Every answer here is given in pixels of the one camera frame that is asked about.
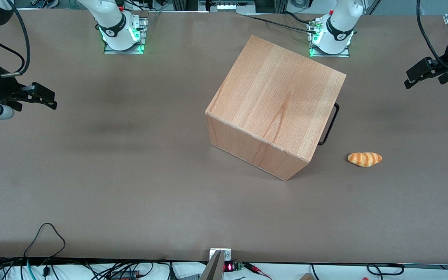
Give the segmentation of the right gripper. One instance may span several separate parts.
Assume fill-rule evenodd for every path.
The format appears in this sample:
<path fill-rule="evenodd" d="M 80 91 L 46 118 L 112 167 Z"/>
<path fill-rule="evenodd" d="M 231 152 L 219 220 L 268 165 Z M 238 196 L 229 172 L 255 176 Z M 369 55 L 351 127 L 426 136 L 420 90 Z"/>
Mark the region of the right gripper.
<path fill-rule="evenodd" d="M 0 75 L 8 72 L 0 67 Z M 21 112 L 21 102 L 40 103 L 56 110 L 55 92 L 37 82 L 25 86 L 20 84 L 15 77 L 0 77 L 0 114 L 10 113 L 10 110 Z"/>

